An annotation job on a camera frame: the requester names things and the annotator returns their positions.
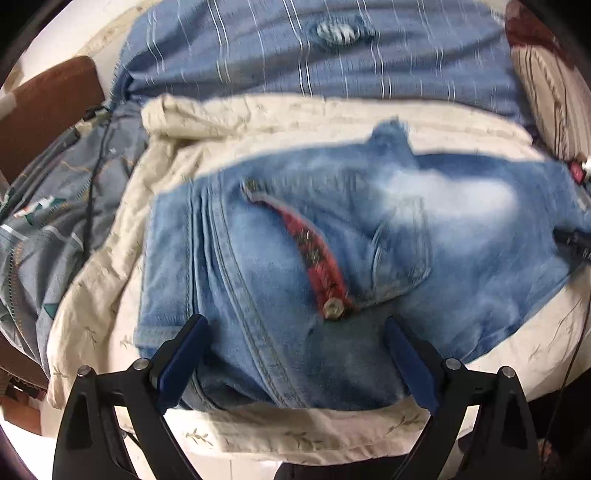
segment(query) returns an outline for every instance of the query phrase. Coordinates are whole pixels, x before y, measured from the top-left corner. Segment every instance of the bolt head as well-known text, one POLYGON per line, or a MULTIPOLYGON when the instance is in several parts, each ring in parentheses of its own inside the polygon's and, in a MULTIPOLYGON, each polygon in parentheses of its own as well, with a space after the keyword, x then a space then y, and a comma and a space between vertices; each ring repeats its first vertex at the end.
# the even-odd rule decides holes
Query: bolt head
POLYGON ((515 370, 513 370, 511 367, 503 367, 501 368, 501 372, 507 378, 513 378, 515 376, 515 370))
POLYGON ((88 365, 82 365, 79 369, 78 369, 78 376, 80 378, 85 377, 86 375, 88 375, 90 372, 92 372, 91 367, 89 367, 88 365))
POLYGON ((150 360, 148 360, 147 358, 138 358, 134 364, 134 370, 137 371, 142 371, 142 370, 146 370, 146 368, 148 368, 148 365, 150 364, 150 360))
POLYGON ((445 360, 445 366, 448 367, 449 370, 459 370, 462 366, 462 362, 457 358, 448 358, 445 360))

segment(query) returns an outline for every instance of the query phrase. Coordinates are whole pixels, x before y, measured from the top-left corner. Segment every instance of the blue clamp pad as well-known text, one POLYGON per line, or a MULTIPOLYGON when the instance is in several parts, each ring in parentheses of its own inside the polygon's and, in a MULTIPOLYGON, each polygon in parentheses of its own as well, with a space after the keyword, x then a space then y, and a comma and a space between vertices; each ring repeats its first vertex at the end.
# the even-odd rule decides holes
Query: blue clamp pad
POLYGON ((174 339, 164 342, 154 354, 150 381, 158 392, 156 405, 161 413, 178 405, 211 342, 207 319, 195 314, 174 339))
POLYGON ((386 347, 417 404, 433 416, 440 404, 443 359, 429 342, 403 325, 392 317, 386 320, 386 347))

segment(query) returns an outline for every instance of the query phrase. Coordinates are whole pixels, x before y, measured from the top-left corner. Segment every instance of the black cable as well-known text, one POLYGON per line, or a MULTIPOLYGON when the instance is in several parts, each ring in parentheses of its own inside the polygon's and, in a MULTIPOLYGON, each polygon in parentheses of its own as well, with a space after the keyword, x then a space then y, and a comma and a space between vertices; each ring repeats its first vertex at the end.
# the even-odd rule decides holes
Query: black cable
POLYGON ((86 202, 86 224, 84 225, 84 236, 82 238, 82 254, 84 256, 85 262, 90 257, 90 238, 92 237, 92 223, 95 208, 94 198, 92 197, 92 194, 94 192, 95 178, 98 175, 100 166, 102 165, 102 160, 105 156, 105 144, 107 135, 109 133, 109 127, 111 125, 112 116, 113 113, 110 112, 109 118, 106 121, 105 133, 103 134, 103 138, 100 140, 99 155, 96 159, 95 167, 92 170, 92 174, 90 175, 90 185, 88 187, 88 200, 86 202))
POLYGON ((564 381, 562 382, 562 386, 560 387, 560 391, 558 392, 558 398, 556 399, 556 403, 554 404, 554 410, 552 411, 552 415, 550 416, 550 421, 548 422, 548 428, 546 430, 546 435, 544 436, 544 443, 542 443, 542 451, 541 451, 541 458, 542 458, 542 474, 544 474, 544 470, 546 467, 546 463, 544 462, 544 453, 546 451, 546 443, 548 443, 548 437, 550 436, 550 431, 556 420, 556 415, 558 414, 558 409, 560 407, 560 402, 562 401, 562 397, 564 395, 564 390, 566 389, 566 382, 569 379, 570 371, 573 368, 574 360, 577 358, 577 353, 579 353, 579 349, 581 348, 581 344, 585 338, 585 332, 587 331, 587 324, 589 322, 589 310, 591 309, 591 291, 589 292, 589 300, 587 301, 587 307, 585 308, 585 317, 583 322, 583 330, 581 331, 581 336, 579 337, 579 341, 577 342, 577 346, 574 348, 573 357, 570 359, 569 367, 566 370, 566 375, 564 376, 564 381))
POLYGON ((120 430, 124 434, 124 437, 125 436, 129 437, 131 439, 131 441, 134 442, 140 450, 142 449, 142 447, 139 445, 138 439, 135 438, 135 435, 133 433, 126 432, 124 429, 120 429, 120 430))

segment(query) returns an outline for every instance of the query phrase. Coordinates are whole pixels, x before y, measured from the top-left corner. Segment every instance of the jeans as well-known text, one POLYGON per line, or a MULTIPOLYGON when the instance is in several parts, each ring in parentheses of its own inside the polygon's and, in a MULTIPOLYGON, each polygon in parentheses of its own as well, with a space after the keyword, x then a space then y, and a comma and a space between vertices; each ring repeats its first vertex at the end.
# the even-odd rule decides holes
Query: jeans
POLYGON ((156 198, 135 344, 150 356, 208 319, 196 410, 387 406, 408 392, 384 320, 443 357, 487 353, 579 265, 552 230, 589 229, 584 195, 552 161, 416 156, 397 121, 246 161, 156 198))

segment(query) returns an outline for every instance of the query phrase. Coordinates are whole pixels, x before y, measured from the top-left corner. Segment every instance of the beige blanket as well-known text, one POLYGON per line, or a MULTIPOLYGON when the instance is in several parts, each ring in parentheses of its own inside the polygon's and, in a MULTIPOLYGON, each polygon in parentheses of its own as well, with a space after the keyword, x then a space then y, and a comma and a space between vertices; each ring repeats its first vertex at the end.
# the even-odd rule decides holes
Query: beige blanket
MULTIPOLYGON (((198 103, 167 95, 149 102, 142 117, 151 135, 149 147, 129 181, 111 235, 75 278, 51 331, 48 397, 58 408, 64 407, 79 366, 117 371, 138 357, 132 337, 144 229, 155 194, 255 154, 365 139, 377 123, 392 117, 409 125, 416 153, 543 159, 518 125, 443 102, 261 95, 198 103)), ((515 335, 470 367, 495 372, 513 366, 530 398, 558 388, 582 328, 588 290, 583 271, 515 335)), ((591 365, 587 355, 580 359, 579 369, 591 365)), ((466 416, 463 432, 473 427, 475 413, 466 416)), ((166 418, 187 452, 327 464, 408 452, 427 413, 407 399, 363 412, 256 404, 233 412, 171 410, 166 418)), ((125 413, 120 419, 129 424, 125 413)))

